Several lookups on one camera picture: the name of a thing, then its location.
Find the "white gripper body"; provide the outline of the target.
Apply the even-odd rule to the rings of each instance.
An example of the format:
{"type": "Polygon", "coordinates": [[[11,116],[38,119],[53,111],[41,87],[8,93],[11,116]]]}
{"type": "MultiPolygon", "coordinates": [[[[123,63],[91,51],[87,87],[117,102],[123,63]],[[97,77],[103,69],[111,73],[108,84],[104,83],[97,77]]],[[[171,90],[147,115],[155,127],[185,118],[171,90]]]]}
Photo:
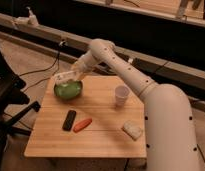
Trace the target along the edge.
{"type": "Polygon", "coordinates": [[[79,59],[71,66],[71,70],[75,72],[75,80],[82,80],[91,72],[91,66],[87,61],[79,59]]]}

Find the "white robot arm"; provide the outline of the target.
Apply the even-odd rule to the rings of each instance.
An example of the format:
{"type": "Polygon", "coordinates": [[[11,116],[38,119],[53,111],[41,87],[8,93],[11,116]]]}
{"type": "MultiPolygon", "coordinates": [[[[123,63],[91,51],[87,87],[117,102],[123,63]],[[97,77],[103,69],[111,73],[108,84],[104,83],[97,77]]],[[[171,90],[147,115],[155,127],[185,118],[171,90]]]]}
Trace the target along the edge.
{"type": "Polygon", "coordinates": [[[72,66],[82,78],[106,63],[144,103],[147,171],[200,171],[192,109],[187,95],[171,84],[159,84],[121,59],[114,44],[94,39],[72,66]]]}

